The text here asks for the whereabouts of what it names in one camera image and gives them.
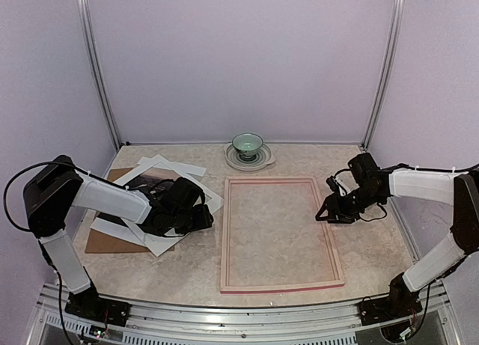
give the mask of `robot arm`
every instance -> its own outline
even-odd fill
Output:
[[[59,156],[25,185],[28,227],[70,291],[65,311],[100,322],[109,314],[110,323],[124,326],[129,305],[98,296],[65,231],[69,209],[83,207],[117,216],[157,236],[173,228],[178,234],[210,228],[213,217],[201,188],[185,178],[171,180],[167,190],[146,192],[78,170],[69,157]],[[195,205],[199,198],[201,204]]]
[[[372,204],[388,197],[413,197],[454,206],[448,235],[415,265],[390,283],[389,295],[359,304],[363,325],[406,317],[422,310],[419,291],[437,278],[451,274],[465,258],[479,249],[479,171],[422,171],[408,165],[380,169],[369,153],[348,163],[359,187],[341,195],[335,177],[327,180],[333,194],[325,199],[318,221],[353,223]]]

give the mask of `pink frame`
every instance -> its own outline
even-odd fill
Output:
[[[223,294],[258,294],[258,293],[285,293],[302,290],[329,289],[344,286],[344,276],[339,261],[338,249],[329,224],[318,223],[322,227],[329,259],[331,261],[334,280],[318,281],[303,284],[260,285],[260,286],[234,286],[230,284],[230,193],[233,184],[301,184],[311,185],[317,209],[321,206],[320,191],[312,177],[226,177],[225,179],[225,205],[223,207],[223,233],[222,233],[222,262],[220,274],[220,292]]]

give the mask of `lavender wall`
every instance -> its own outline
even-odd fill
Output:
[[[82,38],[76,0],[0,0],[0,189],[18,170],[60,153],[102,174],[110,142]],[[25,224],[20,190],[9,206]],[[81,212],[72,212],[72,234]],[[31,234],[14,229],[0,212],[1,345],[17,345],[51,276]]]
[[[393,1],[90,0],[123,139],[359,143]]]
[[[385,105],[371,151],[381,166],[479,162],[479,0],[406,0]],[[451,208],[398,201],[422,254],[448,232]],[[479,255],[446,288],[465,344],[479,343]]]

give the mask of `ceramic bowl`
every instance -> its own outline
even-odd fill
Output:
[[[233,138],[233,148],[242,160],[254,159],[263,146],[263,139],[253,133],[239,134]]]

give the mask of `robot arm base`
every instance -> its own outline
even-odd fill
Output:
[[[359,303],[359,313],[363,326],[408,317],[413,311],[422,311],[419,292],[411,293],[399,274],[389,284],[389,295],[363,300]]]
[[[70,293],[65,313],[82,317],[98,323],[110,325],[126,325],[131,305],[127,302],[105,299],[98,295],[97,289],[91,282],[91,286],[81,293]]]

